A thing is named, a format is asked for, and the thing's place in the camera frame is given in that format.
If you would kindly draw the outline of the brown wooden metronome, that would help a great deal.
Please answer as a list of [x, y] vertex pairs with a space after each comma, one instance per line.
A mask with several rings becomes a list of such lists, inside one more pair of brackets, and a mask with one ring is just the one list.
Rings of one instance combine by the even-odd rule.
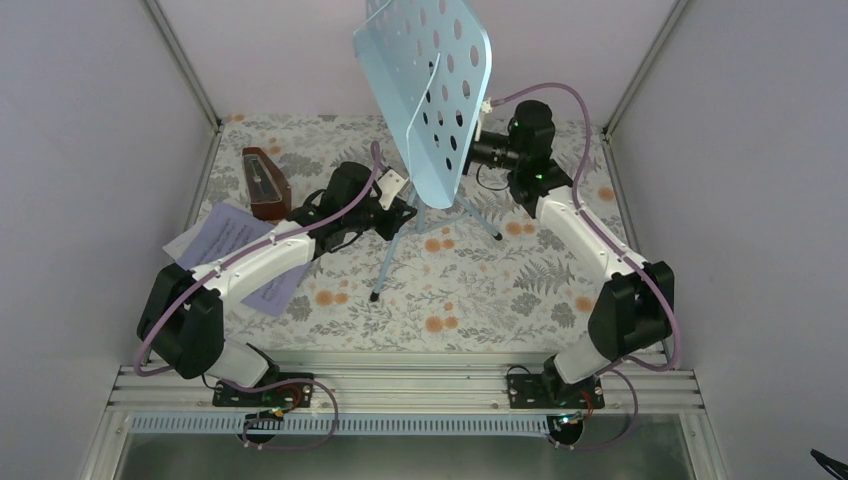
[[292, 210], [292, 195], [282, 171], [259, 147], [242, 150], [242, 165], [253, 216], [270, 223], [283, 220]]

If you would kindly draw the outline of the light blue music stand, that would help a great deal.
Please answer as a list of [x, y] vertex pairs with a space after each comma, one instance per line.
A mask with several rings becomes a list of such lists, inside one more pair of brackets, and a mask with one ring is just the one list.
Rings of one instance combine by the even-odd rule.
[[355, 56], [408, 173], [402, 206], [415, 224], [391, 238], [371, 292], [377, 301], [401, 238], [430, 231], [429, 209], [460, 205], [494, 239], [501, 233], [459, 193], [491, 75], [491, 43], [466, 1], [367, 1]]

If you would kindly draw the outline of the sheet music pages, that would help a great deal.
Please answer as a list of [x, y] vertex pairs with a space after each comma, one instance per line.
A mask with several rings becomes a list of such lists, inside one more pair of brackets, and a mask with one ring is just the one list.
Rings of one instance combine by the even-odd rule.
[[[271, 224], [228, 203], [216, 204], [197, 223], [202, 224], [202, 229], [175, 260], [196, 279], [203, 278], [210, 269], [245, 246], [258, 244], [277, 233]], [[206, 282], [204, 288], [220, 293], [226, 313], [244, 304], [261, 313], [279, 316], [294, 295], [313, 254], [314, 241], [302, 233], [240, 258], [220, 276]]]

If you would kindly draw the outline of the white sheet music page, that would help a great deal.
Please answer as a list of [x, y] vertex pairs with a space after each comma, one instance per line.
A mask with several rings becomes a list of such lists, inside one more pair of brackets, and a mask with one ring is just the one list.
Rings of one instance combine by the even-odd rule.
[[179, 259], [186, 251], [191, 242], [197, 237], [202, 229], [201, 223], [195, 223], [186, 231], [178, 235], [162, 247], [162, 250], [172, 259]]

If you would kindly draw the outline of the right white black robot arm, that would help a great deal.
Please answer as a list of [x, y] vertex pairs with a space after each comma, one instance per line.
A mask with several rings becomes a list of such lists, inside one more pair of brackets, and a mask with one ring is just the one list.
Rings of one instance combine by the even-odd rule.
[[544, 399], [565, 407], [591, 393], [599, 374], [634, 352], [667, 338], [677, 340], [674, 273], [629, 248], [586, 206], [578, 181], [553, 158], [556, 128], [550, 107], [536, 100], [515, 108], [504, 134], [478, 129], [467, 158], [507, 171], [513, 200], [587, 262], [602, 286], [584, 333], [545, 361]]

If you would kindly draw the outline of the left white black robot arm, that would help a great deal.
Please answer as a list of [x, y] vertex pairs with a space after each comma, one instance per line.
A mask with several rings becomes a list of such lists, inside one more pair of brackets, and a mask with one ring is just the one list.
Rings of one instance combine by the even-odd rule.
[[190, 269], [176, 263], [163, 268], [137, 327], [136, 374], [208, 375], [235, 385], [252, 404], [270, 402], [279, 382], [270, 359], [227, 339], [225, 314], [277, 277], [370, 230], [391, 239], [416, 212], [398, 197], [405, 184], [393, 170], [344, 162], [324, 189], [247, 245]]

